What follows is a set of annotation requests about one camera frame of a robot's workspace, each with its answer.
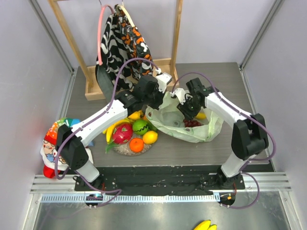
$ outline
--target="fruit plate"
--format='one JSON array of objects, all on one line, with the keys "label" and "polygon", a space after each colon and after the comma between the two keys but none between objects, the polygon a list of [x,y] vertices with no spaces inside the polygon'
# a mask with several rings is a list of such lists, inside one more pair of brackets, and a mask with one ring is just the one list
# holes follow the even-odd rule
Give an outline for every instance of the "fruit plate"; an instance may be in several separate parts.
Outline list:
[{"label": "fruit plate", "polygon": [[[141,138],[141,139],[142,139],[142,136],[133,133],[131,140],[132,140],[133,138]],[[124,155],[124,156],[137,156],[137,155],[141,155],[141,154],[145,153],[146,151],[148,151],[148,150],[152,147],[152,145],[144,144],[144,148],[143,148],[143,150],[142,150],[141,152],[133,152],[133,151],[130,149],[130,147],[129,147],[130,141],[128,141],[128,142],[125,143],[125,144],[115,146],[115,147],[113,148],[113,150],[114,150],[115,152],[121,154],[121,155]]]}]

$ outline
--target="plastic bag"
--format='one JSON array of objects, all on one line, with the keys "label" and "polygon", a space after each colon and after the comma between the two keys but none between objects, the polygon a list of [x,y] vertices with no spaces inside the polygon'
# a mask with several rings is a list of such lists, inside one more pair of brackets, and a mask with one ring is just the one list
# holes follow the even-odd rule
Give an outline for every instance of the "plastic bag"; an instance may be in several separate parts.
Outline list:
[{"label": "plastic bag", "polygon": [[204,125],[185,127],[184,115],[177,109],[178,103],[177,98],[171,98],[170,93],[166,92],[160,109],[155,110],[147,107],[146,117],[160,131],[188,142],[212,141],[221,132],[224,120],[207,108],[201,109],[207,118],[198,120]]}]

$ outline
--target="cartoon figure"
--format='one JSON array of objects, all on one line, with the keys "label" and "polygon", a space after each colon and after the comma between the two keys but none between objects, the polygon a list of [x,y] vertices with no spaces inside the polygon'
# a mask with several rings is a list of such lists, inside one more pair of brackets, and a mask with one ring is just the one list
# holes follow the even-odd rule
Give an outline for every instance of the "cartoon figure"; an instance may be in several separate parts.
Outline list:
[{"label": "cartoon figure", "polygon": [[[43,169],[43,174],[45,177],[53,178],[55,176],[55,159],[58,153],[55,149],[55,145],[57,143],[58,128],[63,124],[66,124],[68,127],[71,127],[72,125],[77,124],[79,122],[79,119],[62,118],[53,123],[52,127],[46,133],[40,151],[40,154],[43,157],[43,161],[45,164]],[[89,155],[89,160],[93,162],[91,151],[89,149],[85,150]],[[67,167],[68,165],[66,164],[66,161],[60,156],[58,162],[58,171],[64,171],[67,169]]]}]

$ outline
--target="banana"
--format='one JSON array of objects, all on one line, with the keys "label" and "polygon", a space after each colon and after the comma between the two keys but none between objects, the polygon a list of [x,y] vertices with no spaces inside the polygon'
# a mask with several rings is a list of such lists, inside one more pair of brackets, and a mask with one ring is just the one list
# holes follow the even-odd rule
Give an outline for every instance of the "banana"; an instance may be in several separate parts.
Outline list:
[{"label": "banana", "polygon": [[103,133],[106,133],[106,141],[107,143],[110,142],[111,137],[113,135],[114,129],[123,124],[123,123],[131,123],[131,121],[126,117],[125,119],[119,120],[117,122],[115,122],[113,125],[111,125],[109,128],[107,128],[105,131],[103,131]]},{"label": "banana", "polygon": [[211,224],[211,220],[205,220],[194,228],[194,230],[207,230]]},{"label": "banana", "polygon": [[199,112],[199,113],[196,115],[195,118],[196,118],[196,119],[200,119],[200,120],[205,119],[205,118],[206,118],[206,114]]},{"label": "banana", "polygon": [[142,112],[142,110],[140,110],[140,111],[134,112],[133,114],[128,116],[128,118],[136,121],[136,120],[139,120],[142,115],[143,115],[143,112]]},{"label": "banana", "polygon": [[217,230],[217,225],[216,224],[212,224],[208,230]]}]

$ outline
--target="leaf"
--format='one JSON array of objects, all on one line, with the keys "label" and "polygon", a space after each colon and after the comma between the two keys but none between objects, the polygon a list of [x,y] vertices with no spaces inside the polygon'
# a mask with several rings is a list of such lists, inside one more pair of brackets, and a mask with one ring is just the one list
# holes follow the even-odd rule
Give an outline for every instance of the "leaf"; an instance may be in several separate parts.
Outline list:
[{"label": "leaf", "polygon": [[113,141],[108,143],[108,145],[106,146],[106,153],[108,153],[112,148],[114,148],[116,146],[118,146],[118,144],[114,143]]}]

